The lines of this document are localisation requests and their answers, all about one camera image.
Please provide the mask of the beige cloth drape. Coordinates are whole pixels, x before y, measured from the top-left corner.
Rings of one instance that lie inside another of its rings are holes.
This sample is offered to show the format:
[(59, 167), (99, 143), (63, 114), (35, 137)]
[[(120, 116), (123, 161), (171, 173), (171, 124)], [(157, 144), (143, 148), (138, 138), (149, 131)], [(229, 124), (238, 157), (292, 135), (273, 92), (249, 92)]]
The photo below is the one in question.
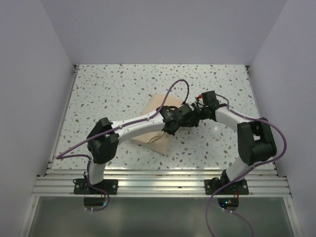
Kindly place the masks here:
[[(155, 94), (151, 97), (141, 115), (145, 115), (156, 110), (162, 103), (165, 95)], [(171, 135), (163, 132), (150, 132), (131, 139), (132, 142), (151, 149), (161, 155), (167, 155), (167, 149), (171, 143)]]

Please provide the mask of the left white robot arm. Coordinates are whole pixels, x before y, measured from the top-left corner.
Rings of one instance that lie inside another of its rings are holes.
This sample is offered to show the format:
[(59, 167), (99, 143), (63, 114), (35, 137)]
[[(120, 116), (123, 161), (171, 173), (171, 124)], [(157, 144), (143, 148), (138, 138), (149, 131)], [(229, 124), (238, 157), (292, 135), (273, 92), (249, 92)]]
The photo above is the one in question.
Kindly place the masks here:
[(162, 131), (174, 135), (180, 127), (195, 127), (198, 123), (198, 116), (188, 104), (180, 108), (163, 106), (134, 119), (100, 119), (87, 137), (87, 148), (92, 155), (92, 161), (87, 168), (88, 179), (85, 188), (92, 194), (102, 190), (106, 163), (116, 156), (121, 143), (150, 132)]

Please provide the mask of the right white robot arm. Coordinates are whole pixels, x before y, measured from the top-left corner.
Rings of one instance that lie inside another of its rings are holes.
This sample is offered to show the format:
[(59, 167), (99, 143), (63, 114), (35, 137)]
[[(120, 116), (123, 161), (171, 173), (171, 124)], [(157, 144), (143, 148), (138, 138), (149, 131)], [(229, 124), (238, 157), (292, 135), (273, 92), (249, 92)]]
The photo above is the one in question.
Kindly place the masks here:
[(237, 115), (227, 104), (215, 107), (197, 107), (190, 112), (185, 127), (197, 127), (201, 120), (211, 119), (226, 125), (237, 133), (238, 157), (222, 172), (220, 178), (213, 179), (211, 186), (231, 194), (237, 189), (237, 182), (244, 179), (246, 172), (260, 162), (266, 162), (277, 153), (277, 147), (266, 119), (251, 120)]

